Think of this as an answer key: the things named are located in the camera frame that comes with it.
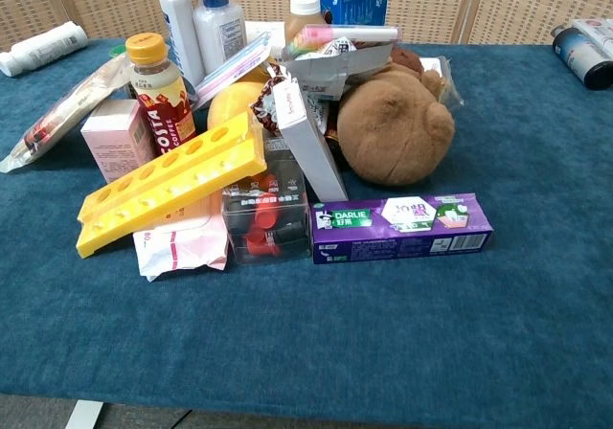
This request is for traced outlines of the clear box with red black items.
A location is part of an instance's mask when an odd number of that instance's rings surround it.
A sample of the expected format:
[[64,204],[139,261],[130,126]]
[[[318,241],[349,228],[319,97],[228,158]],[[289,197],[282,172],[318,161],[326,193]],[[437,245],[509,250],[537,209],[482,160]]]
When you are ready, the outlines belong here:
[[263,136],[267,169],[222,191],[222,215],[234,256],[242,264],[310,255],[303,172],[282,137]]

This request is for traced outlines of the tall white spray bottle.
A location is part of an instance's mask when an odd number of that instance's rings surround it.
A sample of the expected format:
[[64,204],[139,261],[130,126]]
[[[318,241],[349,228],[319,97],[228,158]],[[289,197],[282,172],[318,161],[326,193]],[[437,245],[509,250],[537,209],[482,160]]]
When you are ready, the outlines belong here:
[[194,23],[192,0],[159,0],[169,29],[170,44],[183,77],[192,87],[205,78]]

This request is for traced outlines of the white flat carton box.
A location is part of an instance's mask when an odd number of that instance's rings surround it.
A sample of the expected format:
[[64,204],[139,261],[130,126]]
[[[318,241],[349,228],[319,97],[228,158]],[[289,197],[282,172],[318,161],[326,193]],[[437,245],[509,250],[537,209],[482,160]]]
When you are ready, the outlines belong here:
[[322,201],[347,201],[348,195],[324,136],[307,108],[295,80],[272,88],[278,128],[316,197]]

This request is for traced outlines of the white table leg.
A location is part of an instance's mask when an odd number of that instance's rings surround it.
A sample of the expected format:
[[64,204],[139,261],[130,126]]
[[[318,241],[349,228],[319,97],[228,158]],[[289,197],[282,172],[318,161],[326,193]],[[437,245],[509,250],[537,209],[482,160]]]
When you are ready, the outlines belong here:
[[79,399],[64,429],[95,429],[104,403]]

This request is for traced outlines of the white crumpled snack bag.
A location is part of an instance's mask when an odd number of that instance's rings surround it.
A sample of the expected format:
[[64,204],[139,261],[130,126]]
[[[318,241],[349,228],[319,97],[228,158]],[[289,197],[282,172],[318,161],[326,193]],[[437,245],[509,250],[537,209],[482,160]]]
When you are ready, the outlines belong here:
[[384,69],[395,45],[379,43],[338,56],[295,59],[284,66],[303,92],[316,99],[339,101],[350,86]]

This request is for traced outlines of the pink and blue box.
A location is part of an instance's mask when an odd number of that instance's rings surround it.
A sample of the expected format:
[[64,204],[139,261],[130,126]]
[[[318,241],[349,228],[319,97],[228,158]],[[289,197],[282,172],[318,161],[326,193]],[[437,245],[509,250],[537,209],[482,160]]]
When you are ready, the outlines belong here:
[[270,52],[270,33],[263,32],[196,85],[192,111],[267,61]]

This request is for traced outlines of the woven beige folding screen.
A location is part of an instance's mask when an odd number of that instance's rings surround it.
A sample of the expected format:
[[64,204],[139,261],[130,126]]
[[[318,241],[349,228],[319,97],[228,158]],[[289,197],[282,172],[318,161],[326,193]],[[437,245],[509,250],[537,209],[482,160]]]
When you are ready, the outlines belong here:
[[[289,0],[232,0],[248,19],[280,21]],[[411,43],[545,44],[575,18],[613,17],[613,0],[387,0],[386,20]],[[159,0],[0,0],[0,51],[66,21],[88,36],[167,29]]]

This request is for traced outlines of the purple Darlie toothpaste box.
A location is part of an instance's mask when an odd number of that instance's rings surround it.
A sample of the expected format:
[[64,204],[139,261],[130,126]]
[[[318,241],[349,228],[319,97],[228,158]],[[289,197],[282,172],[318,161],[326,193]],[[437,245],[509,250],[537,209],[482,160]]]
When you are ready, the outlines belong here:
[[314,203],[310,224],[316,264],[480,252],[493,233],[473,192]]

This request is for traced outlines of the yellow round fruit toy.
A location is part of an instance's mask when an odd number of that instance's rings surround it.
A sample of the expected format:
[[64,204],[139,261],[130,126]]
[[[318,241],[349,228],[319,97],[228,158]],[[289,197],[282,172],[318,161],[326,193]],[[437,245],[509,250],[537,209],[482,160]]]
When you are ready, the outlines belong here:
[[209,107],[207,128],[213,129],[245,111],[250,111],[250,105],[258,99],[268,79],[269,75],[258,67],[220,91]]

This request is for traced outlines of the milk tea bottle white cap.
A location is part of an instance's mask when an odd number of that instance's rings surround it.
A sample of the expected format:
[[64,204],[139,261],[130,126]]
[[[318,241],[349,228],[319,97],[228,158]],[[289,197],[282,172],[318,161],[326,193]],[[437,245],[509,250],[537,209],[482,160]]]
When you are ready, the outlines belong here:
[[305,25],[325,23],[320,0],[290,0],[289,15],[284,22],[285,45],[288,46]]

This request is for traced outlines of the white bottle lying down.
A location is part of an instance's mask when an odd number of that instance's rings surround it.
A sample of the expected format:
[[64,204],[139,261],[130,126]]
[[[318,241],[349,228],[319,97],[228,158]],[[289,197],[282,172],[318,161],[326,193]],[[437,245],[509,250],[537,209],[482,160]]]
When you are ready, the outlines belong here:
[[8,77],[16,77],[82,49],[87,44],[88,37],[83,27],[68,21],[46,33],[15,43],[8,52],[0,52],[0,71]]

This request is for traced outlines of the clear plastic bag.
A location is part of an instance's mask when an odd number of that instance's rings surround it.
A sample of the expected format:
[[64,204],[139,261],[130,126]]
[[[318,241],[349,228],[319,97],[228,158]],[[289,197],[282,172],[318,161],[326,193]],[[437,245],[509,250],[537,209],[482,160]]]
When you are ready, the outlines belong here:
[[423,68],[420,81],[438,102],[445,105],[450,111],[464,105],[464,99],[456,89],[452,78],[451,64],[447,57],[421,57],[420,64]]

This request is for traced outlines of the pink white tissue pack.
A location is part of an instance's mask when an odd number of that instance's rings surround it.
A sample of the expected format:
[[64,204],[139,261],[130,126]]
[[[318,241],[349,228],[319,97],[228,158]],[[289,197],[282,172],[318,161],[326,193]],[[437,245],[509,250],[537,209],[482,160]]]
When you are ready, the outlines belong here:
[[207,266],[223,270],[228,259],[229,238],[222,216],[220,192],[133,234],[140,275],[149,282],[176,270]]

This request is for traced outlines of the white bottle with blue cap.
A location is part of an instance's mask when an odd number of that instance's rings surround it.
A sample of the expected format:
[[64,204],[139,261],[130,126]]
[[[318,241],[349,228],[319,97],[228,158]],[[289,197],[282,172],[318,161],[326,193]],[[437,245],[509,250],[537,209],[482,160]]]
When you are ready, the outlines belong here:
[[246,45],[243,9],[230,0],[202,0],[193,23],[207,75]]

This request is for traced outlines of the yellow plastic rack with holes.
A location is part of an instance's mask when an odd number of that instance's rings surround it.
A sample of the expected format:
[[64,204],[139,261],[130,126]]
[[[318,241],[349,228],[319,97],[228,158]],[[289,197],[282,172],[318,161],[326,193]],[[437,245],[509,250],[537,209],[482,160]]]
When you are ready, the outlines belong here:
[[77,251],[85,259],[266,169],[263,127],[244,112],[88,194],[78,215]]

